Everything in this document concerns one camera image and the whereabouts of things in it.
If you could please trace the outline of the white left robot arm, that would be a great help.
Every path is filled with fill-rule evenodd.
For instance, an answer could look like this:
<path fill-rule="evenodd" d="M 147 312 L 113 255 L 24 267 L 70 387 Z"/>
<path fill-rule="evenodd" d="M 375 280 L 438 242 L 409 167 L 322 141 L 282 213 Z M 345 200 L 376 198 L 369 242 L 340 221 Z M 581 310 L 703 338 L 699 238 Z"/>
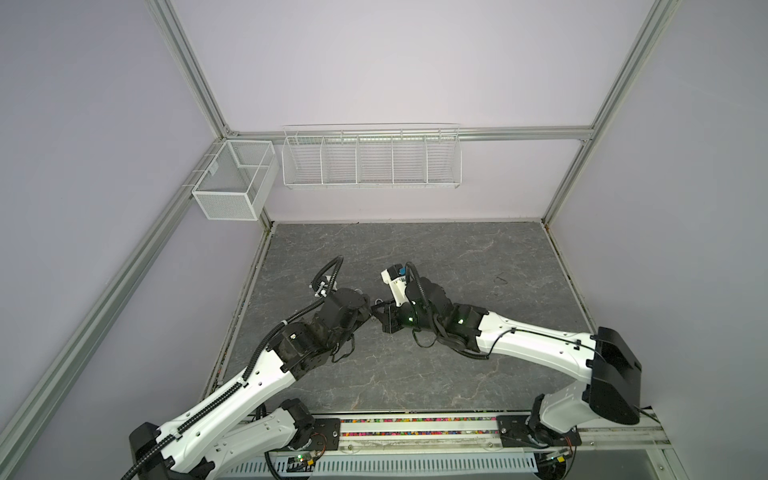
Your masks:
<path fill-rule="evenodd" d="M 353 353 L 355 332 L 372 312 L 368 296 L 338 287 L 343 261 L 319 270 L 310 283 L 316 301 L 275 325 L 241 372 L 178 417 L 137 427 L 124 478 L 217 479 L 259 454 L 310 444 L 315 420 L 298 399 L 246 419 L 312 370 Z"/>

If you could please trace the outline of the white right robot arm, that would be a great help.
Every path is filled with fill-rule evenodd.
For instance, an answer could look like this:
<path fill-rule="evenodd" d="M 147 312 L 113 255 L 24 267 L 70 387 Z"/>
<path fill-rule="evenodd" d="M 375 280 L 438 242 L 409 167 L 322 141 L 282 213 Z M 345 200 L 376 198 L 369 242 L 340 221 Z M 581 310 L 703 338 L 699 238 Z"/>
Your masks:
<path fill-rule="evenodd" d="M 383 331 L 408 328 L 414 335 L 428 331 L 434 336 L 430 346 L 438 343 L 472 360 L 504 355 L 572 378 L 570 385 L 538 395 L 529 414 L 508 426 L 503 436 L 513 445 L 575 446 L 577 428 L 583 423 L 603 419 L 634 426 L 640 422 L 642 365 L 617 331 L 607 327 L 595 333 L 552 330 L 454 303 L 412 263 L 392 265 L 381 277 L 393 296 L 378 307 Z"/>

